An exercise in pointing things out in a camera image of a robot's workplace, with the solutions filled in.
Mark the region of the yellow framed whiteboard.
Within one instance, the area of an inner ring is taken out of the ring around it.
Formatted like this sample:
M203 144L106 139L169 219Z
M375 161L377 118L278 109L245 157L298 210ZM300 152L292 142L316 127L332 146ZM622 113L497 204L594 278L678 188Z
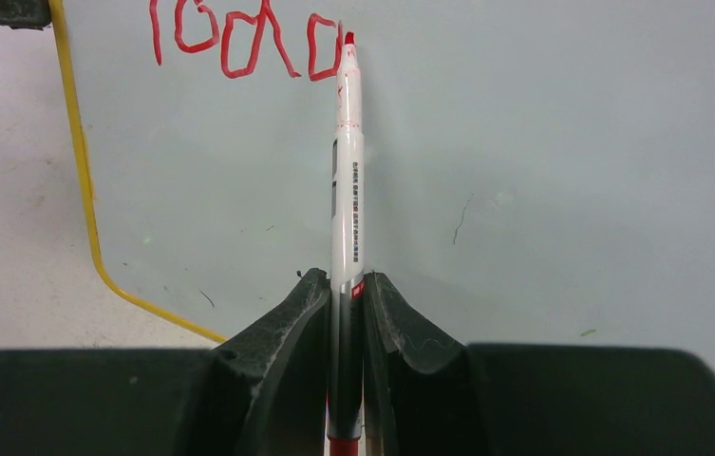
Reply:
M366 268L462 342L715 371L715 1L54 1L92 258L209 338L330 264L337 58Z

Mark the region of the red white marker pen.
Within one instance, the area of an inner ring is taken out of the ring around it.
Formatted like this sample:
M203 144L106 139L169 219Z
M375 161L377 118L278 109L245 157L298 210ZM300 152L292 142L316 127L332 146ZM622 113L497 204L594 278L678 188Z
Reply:
M362 76L351 31L341 57L332 146L327 436L331 455L356 455L362 435L365 169Z

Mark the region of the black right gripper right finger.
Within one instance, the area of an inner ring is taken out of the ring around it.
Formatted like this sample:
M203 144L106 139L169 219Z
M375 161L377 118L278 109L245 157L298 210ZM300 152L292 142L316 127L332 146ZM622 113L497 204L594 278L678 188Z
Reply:
M715 455L715 374L691 353L464 345L382 273L364 321L370 455Z

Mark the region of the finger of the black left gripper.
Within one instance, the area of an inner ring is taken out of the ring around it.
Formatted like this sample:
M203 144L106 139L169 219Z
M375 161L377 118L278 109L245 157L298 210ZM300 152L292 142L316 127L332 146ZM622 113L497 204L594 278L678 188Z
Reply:
M47 0L0 0L0 26L44 29L51 23Z

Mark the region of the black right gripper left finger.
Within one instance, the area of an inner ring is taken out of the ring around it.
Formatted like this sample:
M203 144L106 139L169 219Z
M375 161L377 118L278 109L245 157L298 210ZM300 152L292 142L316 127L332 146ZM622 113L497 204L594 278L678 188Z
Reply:
M0 455L320 455L329 282L213 349L0 350Z

